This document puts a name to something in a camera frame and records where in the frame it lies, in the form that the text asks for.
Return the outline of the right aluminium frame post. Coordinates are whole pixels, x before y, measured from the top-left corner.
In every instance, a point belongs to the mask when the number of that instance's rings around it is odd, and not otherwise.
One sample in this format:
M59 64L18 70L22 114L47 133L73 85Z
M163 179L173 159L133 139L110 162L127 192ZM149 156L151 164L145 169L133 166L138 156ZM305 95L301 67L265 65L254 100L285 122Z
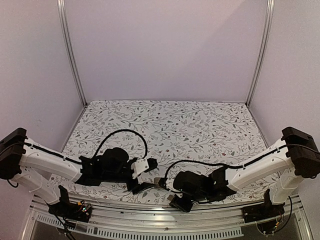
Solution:
M253 76L249 88L249 92L246 98L246 106L250 108L254 94L256 91L256 88L258 86L259 77L261 74L261 70L264 63L264 58L268 46L268 41L270 37L271 27L272 27L272 21L273 21L273 15L274 15L274 8L275 8L275 1L274 0L268 0L266 2L266 11L265 11L265 18L264 18L264 24L263 24L263 30L262 30L262 37L259 47L259 52L257 56L257 61L255 64L255 68L253 71Z

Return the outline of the aluminium front rail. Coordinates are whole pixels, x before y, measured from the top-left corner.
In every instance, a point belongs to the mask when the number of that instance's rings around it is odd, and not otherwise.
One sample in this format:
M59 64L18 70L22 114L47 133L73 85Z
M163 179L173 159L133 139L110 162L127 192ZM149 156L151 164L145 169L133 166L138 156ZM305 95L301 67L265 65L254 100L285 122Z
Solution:
M122 202L71 194L73 202L92 204L87 223L76 222L71 235L77 239L110 240L314 240L300 197L285 203L279 232L259 231L262 221L245 222L242 208L258 201L195 205L188 213L167 205Z

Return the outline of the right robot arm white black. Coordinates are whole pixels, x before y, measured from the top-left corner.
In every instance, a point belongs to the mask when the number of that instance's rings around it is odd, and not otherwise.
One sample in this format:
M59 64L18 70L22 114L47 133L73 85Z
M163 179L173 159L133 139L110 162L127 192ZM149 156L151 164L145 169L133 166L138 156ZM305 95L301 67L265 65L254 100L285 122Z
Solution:
M174 195L170 206L188 213L195 202L211 203L236 194L249 184L281 172L280 179L264 194L258 206L262 218L283 211L289 195L304 179L320 173L320 153L314 138L294 127L282 130L282 137L268 149L235 166L215 163L209 175L180 171L173 180Z

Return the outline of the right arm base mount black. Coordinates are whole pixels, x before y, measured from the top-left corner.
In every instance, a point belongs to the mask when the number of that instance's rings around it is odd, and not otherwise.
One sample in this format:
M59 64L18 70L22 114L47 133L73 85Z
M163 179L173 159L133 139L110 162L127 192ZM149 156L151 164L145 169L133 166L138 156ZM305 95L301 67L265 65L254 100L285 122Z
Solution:
M273 218L270 221L265 221L257 224L257 229L264 235L274 234L280 224L275 217L283 217L285 213L284 203L273 204L270 197L270 189L263 195L264 202L256 205L246 206L241 209L244 222L253 223L266 219Z

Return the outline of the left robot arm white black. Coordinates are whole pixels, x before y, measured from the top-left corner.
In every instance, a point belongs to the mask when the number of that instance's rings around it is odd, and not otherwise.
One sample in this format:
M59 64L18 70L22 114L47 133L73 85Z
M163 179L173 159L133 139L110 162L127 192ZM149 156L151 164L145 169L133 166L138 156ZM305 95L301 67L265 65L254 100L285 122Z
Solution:
M109 148L102 155L74 158L40 145L26 133L19 127L0 141L0 178L24 186L50 205L55 204L63 217L70 217L75 211L74 205L64 198L67 191L52 185L39 171L82 186L123 183L133 194L152 186L140 181L139 176L157 168L155 158L130 159L119 147Z

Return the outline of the floral patterned table mat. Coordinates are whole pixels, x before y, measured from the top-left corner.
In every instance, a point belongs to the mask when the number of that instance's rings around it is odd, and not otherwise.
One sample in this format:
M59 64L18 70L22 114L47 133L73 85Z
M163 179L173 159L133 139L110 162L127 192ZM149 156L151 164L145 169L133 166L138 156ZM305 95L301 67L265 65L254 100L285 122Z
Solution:
M243 103L97 100L87 106L63 153L92 157L119 147L131 158L155 158L140 180L191 171L208 175L213 164L237 165L266 149Z

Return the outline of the grey remote control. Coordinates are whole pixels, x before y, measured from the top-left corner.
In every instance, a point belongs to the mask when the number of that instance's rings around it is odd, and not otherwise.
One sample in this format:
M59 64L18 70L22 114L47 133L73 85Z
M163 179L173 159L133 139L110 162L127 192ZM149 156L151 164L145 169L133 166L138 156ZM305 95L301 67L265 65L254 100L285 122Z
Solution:
M169 195L167 197L167 199L169 201L172 201L175 197L175 193L174 193L174 188L172 186L172 181L169 180L168 178L165 177L155 177L153 179L153 184L161 189L166 190L167 192L169 192Z

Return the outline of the aluminium frame post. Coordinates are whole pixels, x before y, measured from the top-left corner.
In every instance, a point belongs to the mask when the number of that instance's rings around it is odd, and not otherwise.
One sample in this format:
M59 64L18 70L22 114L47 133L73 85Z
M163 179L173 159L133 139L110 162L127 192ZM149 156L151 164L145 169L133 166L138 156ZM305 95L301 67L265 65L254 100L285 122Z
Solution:
M71 34L68 25L68 18L66 12L66 4L64 0L57 0L57 10L59 14L59 20L61 25L62 36L65 44L66 54L70 65L71 74L73 76L73 81L80 99L81 104L85 108L88 105L85 91L80 79L76 58L74 55Z
M274 0L268 0L266 2L266 11L265 11L265 18L264 18L264 24L263 24L263 30L262 30L262 37L259 47L259 52L257 56L257 61L255 64L255 68L253 71L253 76L249 88L249 92L246 98L246 106L250 108L254 94L256 91L256 88L258 86L259 77L261 74L261 70L264 63L264 58L268 46L268 41L270 37L271 27L272 27L272 21L273 21L273 15L274 15L274 8L275 8L275 1Z

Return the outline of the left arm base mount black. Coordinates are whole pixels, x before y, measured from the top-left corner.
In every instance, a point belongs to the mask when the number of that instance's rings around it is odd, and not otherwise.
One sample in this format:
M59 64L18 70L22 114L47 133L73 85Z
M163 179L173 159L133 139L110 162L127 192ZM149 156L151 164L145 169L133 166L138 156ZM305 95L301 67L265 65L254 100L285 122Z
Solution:
M59 201L55 204L49 204L48 212L67 220L88 223L92 215L92 205L84 200L72 203L69 200L68 191L62 185L59 185L58 189L60 191Z

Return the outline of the left aluminium frame post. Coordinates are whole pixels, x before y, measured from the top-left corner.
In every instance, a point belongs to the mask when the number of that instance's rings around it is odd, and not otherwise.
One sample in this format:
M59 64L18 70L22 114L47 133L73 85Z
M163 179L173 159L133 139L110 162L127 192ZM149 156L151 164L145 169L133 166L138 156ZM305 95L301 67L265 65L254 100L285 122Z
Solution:
M80 79L76 58L74 55L71 34L68 25L68 18L66 12L66 4L64 0L57 0L57 10L59 14L59 20L61 25L62 36L65 44L66 54L70 65L71 74L73 76L73 81L80 99L81 104L85 108L88 105L85 91Z

